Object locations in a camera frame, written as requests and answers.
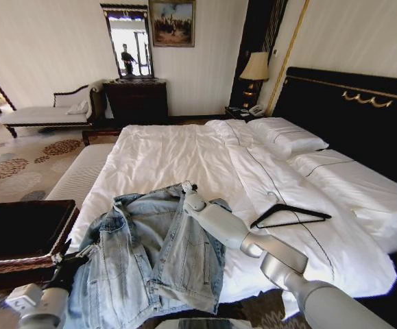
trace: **picture frame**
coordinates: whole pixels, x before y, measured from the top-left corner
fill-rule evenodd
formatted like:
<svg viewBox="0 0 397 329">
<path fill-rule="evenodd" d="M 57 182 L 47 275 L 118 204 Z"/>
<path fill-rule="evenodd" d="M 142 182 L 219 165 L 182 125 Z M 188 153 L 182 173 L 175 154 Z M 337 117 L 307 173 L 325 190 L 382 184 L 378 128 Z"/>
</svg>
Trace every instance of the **picture frame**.
<svg viewBox="0 0 397 329">
<path fill-rule="evenodd" d="M 195 46 L 195 0 L 151 0 L 154 47 Z"/>
</svg>

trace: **white wall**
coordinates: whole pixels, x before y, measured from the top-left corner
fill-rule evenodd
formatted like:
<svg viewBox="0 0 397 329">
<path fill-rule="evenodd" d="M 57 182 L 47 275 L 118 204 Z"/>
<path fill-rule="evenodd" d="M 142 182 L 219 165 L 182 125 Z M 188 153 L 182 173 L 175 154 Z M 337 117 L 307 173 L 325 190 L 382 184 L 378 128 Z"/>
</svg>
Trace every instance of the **white wall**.
<svg viewBox="0 0 397 329">
<path fill-rule="evenodd" d="M 153 47 L 154 72 L 168 80 L 174 115 L 224 113 L 237 65 L 247 0 L 198 0 L 195 47 Z"/>
<path fill-rule="evenodd" d="M 303 3 L 289 0 L 279 36 L 292 34 L 297 19 L 283 29 L 286 16 L 297 16 Z M 284 43 L 275 47 L 284 48 L 279 49 L 283 59 L 287 47 Z M 397 0 L 311 0 L 288 64 L 397 77 Z M 262 102 L 267 103 L 273 86 L 272 79 L 263 85 Z"/>
<path fill-rule="evenodd" d="M 147 4 L 0 0 L 0 85 L 16 107 L 48 106 L 53 92 L 117 77 L 99 2 Z M 195 47 L 153 47 L 155 75 L 168 80 L 171 115 L 223 112 L 247 4 L 248 0 L 198 0 Z"/>
<path fill-rule="evenodd" d="M 0 0 L 0 85 L 16 107 L 117 77 L 96 0 Z"/>
</svg>

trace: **person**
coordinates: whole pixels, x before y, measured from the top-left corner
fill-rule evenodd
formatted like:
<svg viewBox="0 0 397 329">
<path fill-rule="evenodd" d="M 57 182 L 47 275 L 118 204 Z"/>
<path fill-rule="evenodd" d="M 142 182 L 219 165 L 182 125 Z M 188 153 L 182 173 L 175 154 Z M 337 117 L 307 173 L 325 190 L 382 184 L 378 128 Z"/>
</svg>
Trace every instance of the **person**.
<svg viewBox="0 0 397 329">
<path fill-rule="evenodd" d="M 127 45 L 123 44 L 122 60 L 127 69 L 127 74 L 132 74 L 132 62 L 137 63 L 136 60 L 127 52 Z"/>
</svg>

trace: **floor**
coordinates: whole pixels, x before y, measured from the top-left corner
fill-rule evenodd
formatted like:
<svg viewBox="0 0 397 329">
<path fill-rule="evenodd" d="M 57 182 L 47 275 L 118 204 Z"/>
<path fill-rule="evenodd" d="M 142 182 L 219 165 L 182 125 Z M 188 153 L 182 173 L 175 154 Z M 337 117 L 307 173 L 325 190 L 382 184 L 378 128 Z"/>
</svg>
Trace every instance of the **floor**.
<svg viewBox="0 0 397 329">
<path fill-rule="evenodd" d="M 81 130 L 34 127 L 16 130 L 19 137 L 12 138 L 0 125 L 0 202 L 44 199 L 84 147 Z M 116 138 L 91 138 L 91 143 L 113 143 Z M 18 317 L 3 301 L 7 293 L 0 292 L 0 328 L 15 328 Z M 219 310 L 222 317 L 249 319 L 256 327 L 309 328 L 300 315 L 285 323 L 280 321 L 283 316 L 280 291 L 240 301 L 235 307 L 221 305 Z M 157 322 L 159 319 L 149 320 L 145 328 L 153 328 L 152 324 Z"/>
</svg>

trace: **table lamp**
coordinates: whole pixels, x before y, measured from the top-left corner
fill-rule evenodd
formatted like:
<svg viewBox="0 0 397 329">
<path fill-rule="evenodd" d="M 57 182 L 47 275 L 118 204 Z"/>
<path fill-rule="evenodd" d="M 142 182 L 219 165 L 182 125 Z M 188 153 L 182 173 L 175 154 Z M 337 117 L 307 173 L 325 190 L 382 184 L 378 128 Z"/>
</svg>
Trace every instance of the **table lamp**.
<svg viewBox="0 0 397 329">
<path fill-rule="evenodd" d="M 254 81 L 268 79 L 268 52 L 262 51 L 252 53 L 248 60 L 247 66 L 239 76 L 240 79 L 251 80 L 247 89 L 243 91 L 244 108 L 250 108 L 255 105 L 257 90 L 254 88 Z"/>
</svg>

